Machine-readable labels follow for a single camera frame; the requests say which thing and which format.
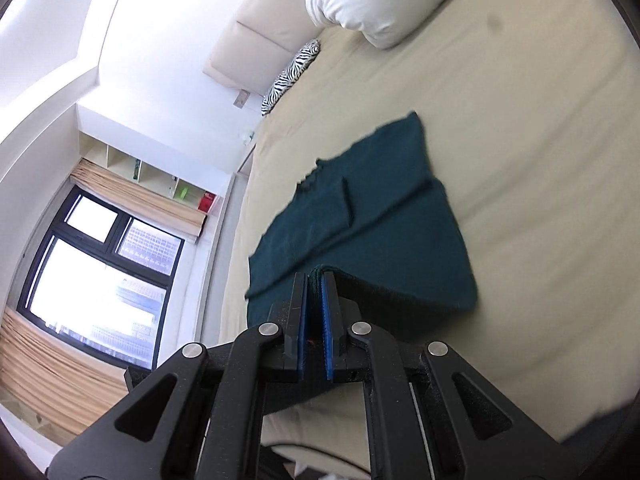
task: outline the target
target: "garment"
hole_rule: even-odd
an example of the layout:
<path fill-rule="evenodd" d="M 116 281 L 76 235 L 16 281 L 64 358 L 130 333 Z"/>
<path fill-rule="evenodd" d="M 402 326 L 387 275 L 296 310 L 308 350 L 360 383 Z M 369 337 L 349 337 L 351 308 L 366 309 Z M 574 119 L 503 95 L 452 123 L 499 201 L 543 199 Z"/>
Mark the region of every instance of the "garment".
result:
<path fill-rule="evenodd" d="M 400 340 L 472 309 L 476 282 L 462 235 L 426 157 L 418 115 L 378 128 L 331 160 L 318 160 L 249 258 L 247 323 L 287 300 L 296 272 L 337 267 L 388 298 L 365 320 Z"/>

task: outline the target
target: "wall switch plate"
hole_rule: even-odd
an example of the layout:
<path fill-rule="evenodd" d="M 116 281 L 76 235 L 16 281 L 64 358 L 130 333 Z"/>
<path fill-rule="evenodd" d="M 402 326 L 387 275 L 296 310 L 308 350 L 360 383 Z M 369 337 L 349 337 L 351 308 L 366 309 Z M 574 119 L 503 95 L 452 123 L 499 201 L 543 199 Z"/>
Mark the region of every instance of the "wall switch plate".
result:
<path fill-rule="evenodd" d="M 237 108 L 242 108 L 246 103 L 246 100 L 249 98 L 250 93 L 247 90 L 241 90 L 238 92 L 238 97 L 234 101 L 234 106 Z"/>

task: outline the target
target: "curtain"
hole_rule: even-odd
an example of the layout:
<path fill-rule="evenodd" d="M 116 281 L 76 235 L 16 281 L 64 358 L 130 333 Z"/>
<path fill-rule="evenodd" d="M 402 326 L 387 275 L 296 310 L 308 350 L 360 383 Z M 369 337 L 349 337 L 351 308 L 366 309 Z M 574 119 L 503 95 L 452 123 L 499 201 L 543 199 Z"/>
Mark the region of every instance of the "curtain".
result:
<path fill-rule="evenodd" d="M 71 179 L 83 189 L 159 228 L 195 241 L 206 215 L 170 198 L 158 195 L 109 170 L 82 159 Z"/>
<path fill-rule="evenodd" d="M 0 383 L 73 434 L 127 394 L 124 370 L 67 345 L 8 308 L 0 330 Z"/>

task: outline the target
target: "beige upholstered headboard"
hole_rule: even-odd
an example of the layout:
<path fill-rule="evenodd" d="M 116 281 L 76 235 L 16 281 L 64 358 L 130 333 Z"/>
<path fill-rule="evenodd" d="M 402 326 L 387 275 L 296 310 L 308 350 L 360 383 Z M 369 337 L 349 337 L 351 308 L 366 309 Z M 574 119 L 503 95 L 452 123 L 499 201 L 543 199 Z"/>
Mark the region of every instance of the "beige upholstered headboard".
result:
<path fill-rule="evenodd" d="M 225 27 L 204 73 L 229 88 L 264 95 L 296 52 L 318 36 L 305 0 L 244 0 Z"/>

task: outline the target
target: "mattress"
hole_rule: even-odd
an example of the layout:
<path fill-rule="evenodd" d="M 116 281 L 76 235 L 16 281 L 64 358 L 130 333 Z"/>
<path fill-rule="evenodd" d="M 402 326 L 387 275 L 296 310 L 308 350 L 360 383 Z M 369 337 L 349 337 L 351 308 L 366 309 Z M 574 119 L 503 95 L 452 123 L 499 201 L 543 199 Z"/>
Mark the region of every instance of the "mattress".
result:
<path fill-rule="evenodd" d="M 628 402 L 640 387 L 640 52 L 611 0 L 448 0 L 389 51 L 341 28 L 320 40 L 256 132 L 220 342 L 246 328 L 247 258 L 316 158 L 415 110 L 480 296 L 416 342 L 446 341 L 558 440 Z M 368 467 L 366 438 L 358 384 L 266 417 L 262 433 Z"/>

